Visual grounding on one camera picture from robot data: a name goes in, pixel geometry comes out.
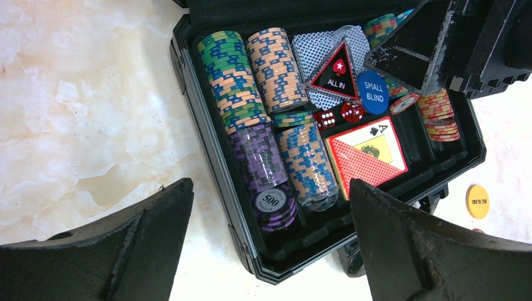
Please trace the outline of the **red playing card box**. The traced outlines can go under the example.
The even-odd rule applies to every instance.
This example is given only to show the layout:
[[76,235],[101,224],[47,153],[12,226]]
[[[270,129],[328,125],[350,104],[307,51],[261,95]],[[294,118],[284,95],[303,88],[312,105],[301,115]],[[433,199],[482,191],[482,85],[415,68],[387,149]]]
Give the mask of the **red playing card box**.
[[369,125],[325,139],[344,199],[349,199],[350,181],[362,179],[379,186],[408,171],[394,128]]

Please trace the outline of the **blue round button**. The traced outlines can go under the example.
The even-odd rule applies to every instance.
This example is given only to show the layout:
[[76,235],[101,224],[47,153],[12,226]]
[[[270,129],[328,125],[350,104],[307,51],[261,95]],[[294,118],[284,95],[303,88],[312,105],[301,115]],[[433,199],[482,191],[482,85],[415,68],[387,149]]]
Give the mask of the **blue round button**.
[[382,77],[375,71],[366,70],[359,74],[357,84],[365,111],[373,115],[385,113],[390,97]]

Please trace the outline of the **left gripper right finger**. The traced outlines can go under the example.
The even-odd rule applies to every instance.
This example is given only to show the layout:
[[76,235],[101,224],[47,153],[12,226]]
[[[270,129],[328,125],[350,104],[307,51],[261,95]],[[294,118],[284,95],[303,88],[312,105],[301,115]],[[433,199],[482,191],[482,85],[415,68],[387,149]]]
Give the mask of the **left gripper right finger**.
[[531,245],[478,233],[360,179],[354,227],[373,300],[530,300]]

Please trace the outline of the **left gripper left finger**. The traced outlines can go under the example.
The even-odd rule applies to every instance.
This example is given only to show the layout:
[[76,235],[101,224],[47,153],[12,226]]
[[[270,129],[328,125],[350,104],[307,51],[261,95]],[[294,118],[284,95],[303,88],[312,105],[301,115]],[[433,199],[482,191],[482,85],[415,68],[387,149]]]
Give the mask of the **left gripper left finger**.
[[44,241],[1,246],[2,300],[168,300],[193,206],[182,178]]

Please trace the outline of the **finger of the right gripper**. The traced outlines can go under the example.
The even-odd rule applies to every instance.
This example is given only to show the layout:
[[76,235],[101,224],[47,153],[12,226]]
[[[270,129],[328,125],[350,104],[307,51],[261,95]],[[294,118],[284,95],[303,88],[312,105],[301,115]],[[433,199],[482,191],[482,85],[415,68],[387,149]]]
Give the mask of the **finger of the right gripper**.
[[419,95],[444,87],[447,36],[456,1],[422,1],[366,55],[364,66]]

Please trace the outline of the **yellow round button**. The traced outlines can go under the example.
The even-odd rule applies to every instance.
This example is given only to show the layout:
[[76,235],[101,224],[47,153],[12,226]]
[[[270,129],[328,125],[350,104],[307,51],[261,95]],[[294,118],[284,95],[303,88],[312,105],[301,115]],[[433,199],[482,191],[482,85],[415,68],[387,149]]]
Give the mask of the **yellow round button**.
[[484,187],[478,184],[471,185],[466,192],[466,207],[469,214],[475,219],[483,219],[490,209],[489,195]]

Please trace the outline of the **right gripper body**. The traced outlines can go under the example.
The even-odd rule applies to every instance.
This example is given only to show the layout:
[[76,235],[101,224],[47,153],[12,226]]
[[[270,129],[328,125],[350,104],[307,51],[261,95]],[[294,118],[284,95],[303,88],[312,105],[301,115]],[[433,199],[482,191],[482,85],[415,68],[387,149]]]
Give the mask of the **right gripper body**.
[[455,24],[453,92],[485,97],[531,76],[531,1],[460,1]]

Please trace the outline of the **red black triangle marker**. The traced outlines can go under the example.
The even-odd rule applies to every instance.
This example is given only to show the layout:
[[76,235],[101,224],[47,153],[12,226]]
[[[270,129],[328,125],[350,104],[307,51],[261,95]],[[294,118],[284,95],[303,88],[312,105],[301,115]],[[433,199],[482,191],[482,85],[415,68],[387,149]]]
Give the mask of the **red black triangle marker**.
[[360,100],[349,45],[343,38],[305,81],[306,88],[347,102]]

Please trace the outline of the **black poker set case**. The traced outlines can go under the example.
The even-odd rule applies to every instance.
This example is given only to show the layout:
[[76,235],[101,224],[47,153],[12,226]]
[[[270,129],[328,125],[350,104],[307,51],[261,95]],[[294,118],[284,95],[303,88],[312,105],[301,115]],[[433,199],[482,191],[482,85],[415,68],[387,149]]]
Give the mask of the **black poker set case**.
[[292,47],[292,40],[297,34],[335,31],[344,25],[363,27],[378,16],[396,15],[415,8],[418,2],[180,1],[179,6],[189,9],[189,13],[179,20],[171,40],[174,70],[191,106],[221,192],[228,228],[238,256],[243,266],[259,280],[278,284],[329,252],[340,247],[352,247],[356,243],[349,199],[344,199],[342,195],[325,146],[326,138],[369,125],[392,126],[408,171],[378,187],[409,205],[420,203],[422,209],[428,212],[434,210],[439,199],[447,196],[450,180],[484,162],[486,146],[471,102],[462,93],[447,91],[460,139],[434,142],[427,135],[417,104],[392,115],[389,107],[400,97],[390,99],[385,113],[373,115],[365,111],[359,122],[350,123],[341,116],[341,107],[347,101],[309,90],[306,80],[302,79],[309,101],[285,112],[334,112],[336,125],[319,132],[339,186],[338,198],[325,211],[311,211],[300,206],[288,176],[297,206],[295,221],[285,230],[261,230],[230,145],[230,134],[225,132],[218,113],[197,44],[211,33],[229,30],[238,32],[245,43],[258,31],[278,27],[286,30]]

